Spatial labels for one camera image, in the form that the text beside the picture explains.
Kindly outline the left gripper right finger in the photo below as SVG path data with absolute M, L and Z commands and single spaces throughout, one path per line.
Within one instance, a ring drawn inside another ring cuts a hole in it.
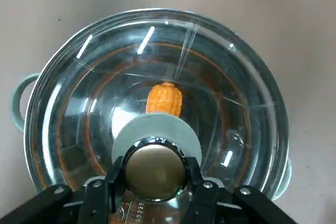
M 205 180 L 195 157 L 186 159 L 186 182 L 192 199 L 185 223 L 295 223 L 283 210 L 252 186 L 231 193 Z

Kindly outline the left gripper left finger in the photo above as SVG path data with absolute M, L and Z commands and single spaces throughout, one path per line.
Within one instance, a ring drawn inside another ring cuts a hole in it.
M 54 185 L 1 218 L 1 223 L 109 223 L 125 192 L 123 157 L 117 158 L 103 179 L 91 180 L 73 191 Z

